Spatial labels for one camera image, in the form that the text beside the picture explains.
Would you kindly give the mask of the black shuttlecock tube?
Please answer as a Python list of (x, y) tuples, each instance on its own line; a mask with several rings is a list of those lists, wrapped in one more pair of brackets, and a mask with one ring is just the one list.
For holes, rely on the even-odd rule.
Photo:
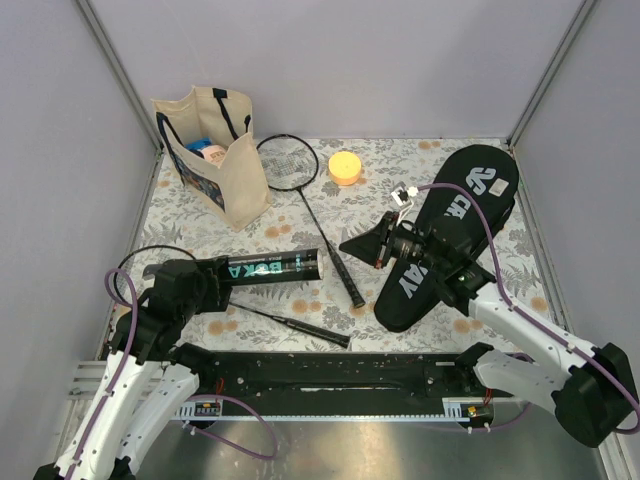
[(316, 281), (322, 279), (322, 260), (318, 249), (229, 257), (219, 278), (232, 287)]

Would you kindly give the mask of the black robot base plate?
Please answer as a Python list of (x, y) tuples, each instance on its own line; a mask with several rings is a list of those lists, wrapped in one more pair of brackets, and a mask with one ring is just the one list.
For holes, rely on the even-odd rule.
[(200, 376), (201, 394), (237, 398), (264, 417), (441, 414), (446, 398), (486, 389), (456, 354), (212, 352), (184, 344), (168, 357)]

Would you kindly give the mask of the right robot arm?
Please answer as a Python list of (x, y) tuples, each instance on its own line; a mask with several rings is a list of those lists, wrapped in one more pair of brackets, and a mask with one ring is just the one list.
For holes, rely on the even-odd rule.
[(380, 269), (405, 260), (432, 276), (439, 299), (498, 331), (526, 355), (514, 360), (490, 346), (473, 348), (474, 359), (455, 371), (464, 394), (500, 390), (553, 414), (587, 447), (599, 446), (621, 423), (639, 413), (628, 357), (616, 345), (602, 348), (546, 321), (511, 296), (496, 273), (470, 255), (460, 222), (441, 216), (425, 231), (408, 228), (388, 211), (371, 230), (343, 242), (342, 252)]

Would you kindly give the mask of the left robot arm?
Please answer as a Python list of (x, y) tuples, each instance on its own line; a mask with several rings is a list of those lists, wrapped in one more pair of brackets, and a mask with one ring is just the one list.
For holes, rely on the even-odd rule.
[(213, 355), (177, 342), (196, 314), (229, 303), (224, 257), (169, 260), (153, 268), (154, 283), (134, 296), (118, 321), (106, 369), (71, 444), (38, 479), (132, 479), (167, 423), (193, 394), (217, 389)]

